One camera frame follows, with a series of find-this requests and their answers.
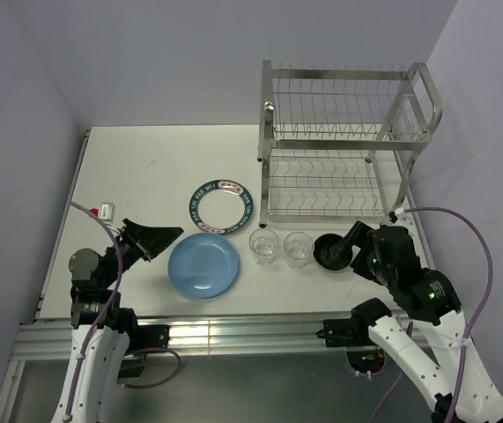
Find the black bowl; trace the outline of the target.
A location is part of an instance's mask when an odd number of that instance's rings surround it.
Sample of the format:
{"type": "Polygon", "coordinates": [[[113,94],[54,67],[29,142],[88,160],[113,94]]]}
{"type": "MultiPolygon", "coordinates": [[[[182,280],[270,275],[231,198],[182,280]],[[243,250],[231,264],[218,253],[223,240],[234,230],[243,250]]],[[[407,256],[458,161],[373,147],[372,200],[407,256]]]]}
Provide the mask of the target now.
{"type": "Polygon", "coordinates": [[[329,271],[341,271],[349,264],[330,264],[329,248],[343,239],[339,234],[323,234],[314,242],[314,259],[324,269],[329,271]]]}

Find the clear glass cup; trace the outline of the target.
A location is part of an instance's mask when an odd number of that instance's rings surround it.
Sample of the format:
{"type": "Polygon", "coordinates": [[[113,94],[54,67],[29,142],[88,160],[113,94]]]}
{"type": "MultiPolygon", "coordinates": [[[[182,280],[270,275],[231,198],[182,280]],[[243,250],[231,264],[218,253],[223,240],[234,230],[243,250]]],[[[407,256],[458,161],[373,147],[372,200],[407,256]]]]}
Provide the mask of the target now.
{"type": "Polygon", "coordinates": [[[312,238],[303,232],[292,232],[285,237],[285,263],[291,269],[300,269],[307,265],[314,250],[312,238]]]}
{"type": "Polygon", "coordinates": [[[268,265],[275,259],[279,238],[272,230],[259,228],[250,235],[248,244],[255,261],[260,265],[268,265]]]}

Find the blue plate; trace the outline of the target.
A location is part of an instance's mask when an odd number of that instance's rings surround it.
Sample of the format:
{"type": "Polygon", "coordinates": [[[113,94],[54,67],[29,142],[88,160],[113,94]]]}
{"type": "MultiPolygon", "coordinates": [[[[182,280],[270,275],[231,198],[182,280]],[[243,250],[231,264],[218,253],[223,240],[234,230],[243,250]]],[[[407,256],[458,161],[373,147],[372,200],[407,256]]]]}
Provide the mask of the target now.
{"type": "Polygon", "coordinates": [[[173,249],[167,272],[173,286],[188,297],[204,300],[226,291],[240,268],[239,255],[223,236],[192,234],[173,249]]]}

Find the green rimmed white plate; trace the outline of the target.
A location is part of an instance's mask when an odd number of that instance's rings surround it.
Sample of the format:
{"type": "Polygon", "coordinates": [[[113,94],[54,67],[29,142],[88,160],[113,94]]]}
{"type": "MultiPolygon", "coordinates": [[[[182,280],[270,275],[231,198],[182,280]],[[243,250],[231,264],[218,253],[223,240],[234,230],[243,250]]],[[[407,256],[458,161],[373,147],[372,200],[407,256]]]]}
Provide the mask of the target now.
{"type": "Polygon", "coordinates": [[[189,216],[202,231],[230,235],[243,229],[253,217],[254,200],[240,183],[230,180],[206,182],[189,200],[189,216]]]}

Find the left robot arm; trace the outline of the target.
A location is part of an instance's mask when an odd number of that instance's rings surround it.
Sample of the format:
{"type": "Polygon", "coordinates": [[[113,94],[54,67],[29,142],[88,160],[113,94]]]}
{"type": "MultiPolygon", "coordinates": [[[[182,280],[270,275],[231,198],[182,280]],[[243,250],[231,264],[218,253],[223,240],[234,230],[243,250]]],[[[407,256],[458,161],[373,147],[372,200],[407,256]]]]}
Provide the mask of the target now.
{"type": "Polygon", "coordinates": [[[70,358],[53,422],[107,420],[123,358],[141,340],[134,310],[120,305],[122,277],[137,261],[156,258],[182,234],[178,226],[143,226],[124,219],[104,254],[84,248],[71,256],[70,358]]]}

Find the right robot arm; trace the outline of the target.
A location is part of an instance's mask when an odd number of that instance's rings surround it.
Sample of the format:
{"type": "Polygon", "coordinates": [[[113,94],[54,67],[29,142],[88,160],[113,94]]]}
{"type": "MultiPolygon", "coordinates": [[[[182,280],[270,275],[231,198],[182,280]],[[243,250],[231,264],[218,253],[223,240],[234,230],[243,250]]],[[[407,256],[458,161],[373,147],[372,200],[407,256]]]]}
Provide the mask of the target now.
{"type": "Polygon", "coordinates": [[[350,267],[386,287],[433,355],[416,344],[377,298],[358,304],[346,319],[324,321],[316,335],[326,346],[379,346],[422,394],[434,422],[503,422],[503,396],[465,334],[462,303],[443,273],[421,264],[407,228],[374,229],[357,221],[344,236],[318,238],[314,258],[327,270],[350,267]]]}

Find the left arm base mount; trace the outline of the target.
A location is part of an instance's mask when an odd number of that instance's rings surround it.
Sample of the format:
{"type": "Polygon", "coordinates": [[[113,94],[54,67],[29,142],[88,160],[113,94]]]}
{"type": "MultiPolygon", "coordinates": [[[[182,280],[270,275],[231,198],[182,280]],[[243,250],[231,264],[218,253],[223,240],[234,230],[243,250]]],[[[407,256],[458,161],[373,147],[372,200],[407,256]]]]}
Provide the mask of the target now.
{"type": "MultiPolygon", "coordinates": [[[[166,348],[168,347],[170,326],[166,324],[140,325],[137,334],[127,349],[128,353],[133,351],[166,348]]],[[[128,355],[122,360],[119,379],[138,378],[144,371],[148,354],[128,355]]]]}

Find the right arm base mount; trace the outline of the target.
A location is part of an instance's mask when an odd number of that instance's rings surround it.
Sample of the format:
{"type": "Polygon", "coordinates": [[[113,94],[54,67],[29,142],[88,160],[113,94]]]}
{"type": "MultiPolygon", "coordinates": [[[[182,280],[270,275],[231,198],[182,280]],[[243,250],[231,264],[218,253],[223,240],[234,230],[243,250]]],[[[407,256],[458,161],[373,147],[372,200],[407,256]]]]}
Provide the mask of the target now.
{"type": "Polygon", "coordinates": [[[343,348],[352,373],[371,378],[386,367],[385,352],[371,341],[356,317],[326,319],[315,333],[327,348],[343,348]]]}

